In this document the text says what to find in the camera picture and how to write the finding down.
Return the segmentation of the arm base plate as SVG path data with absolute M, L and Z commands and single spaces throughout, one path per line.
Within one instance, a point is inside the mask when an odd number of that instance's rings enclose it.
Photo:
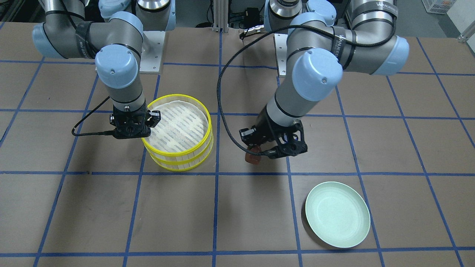
M 163 66 L 165 37 L 166 32 L 144 32 L 140 63 L 141 74 L 160 74 Z
M 275 45 L 275 58 L 278 67 L 278 76 L 280 78 L 286 77 L 286 62 L 287 62 L 287 35 L 276 33 L 273 36 Z

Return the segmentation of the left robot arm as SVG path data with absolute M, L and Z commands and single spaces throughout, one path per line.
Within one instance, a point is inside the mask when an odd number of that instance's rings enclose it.
M 257 164 L 307 151 L 301 118 L 329 96 L 343 72 L 390 76 L 409 55 L 406 39 L 395 35 L 395 0 L 350 0 L 348 28 L 335 25 L 337 10 L 327 0 L 267 0 L 264 26 L 286 34 L 285 81 L 251 128 L 239 131 L 246 161 Z

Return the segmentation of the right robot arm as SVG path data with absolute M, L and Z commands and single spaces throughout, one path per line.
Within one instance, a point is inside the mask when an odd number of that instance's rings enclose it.
M 111 131 L 116 139 L 145 138 L 161 120 L 147 108 L 140 80 L 143 53 L 155 51 L 146 32 L 176 27 L 174 0 L 100 0 L 104 22 L 85 18 L 85 0 L 41 0 L 46 21 L 34 26 L 36 49 L 51 59 L 93 59 L 113 108 Z

